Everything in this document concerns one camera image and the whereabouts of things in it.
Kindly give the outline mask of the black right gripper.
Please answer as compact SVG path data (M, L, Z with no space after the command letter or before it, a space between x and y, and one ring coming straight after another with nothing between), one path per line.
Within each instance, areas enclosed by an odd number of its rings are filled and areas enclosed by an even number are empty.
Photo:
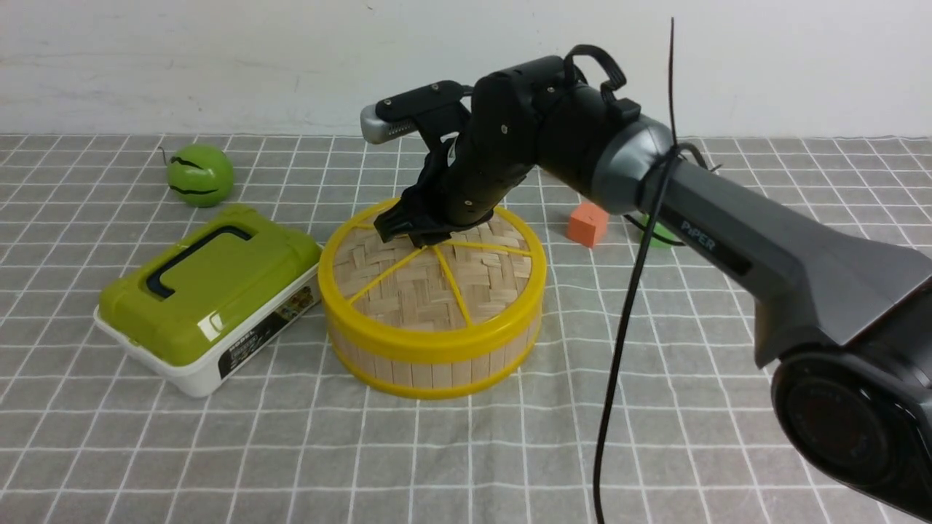
M469 122L426 158L422 199L400 198L375 218L382 242L408 236L417 249L439 245L485 219L534 164L540 115L533 100L542 87L529 73L478 80Z

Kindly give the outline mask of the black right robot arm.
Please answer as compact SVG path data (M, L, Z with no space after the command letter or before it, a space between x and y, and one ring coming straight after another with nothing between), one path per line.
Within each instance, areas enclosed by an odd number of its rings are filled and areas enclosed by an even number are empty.
M473 86L439 81L360 112L373 145L418 132L415 185L375 219L416 247L492 218L533 167L610 215L649 219L633 267L597 437L593 504L620 355L661 223L755 299L754 359L778 360L773 411L816 469L930 521L931 265L918 251L842 234L708 169L674 126L617 98L626 78L592 44L517 64Z

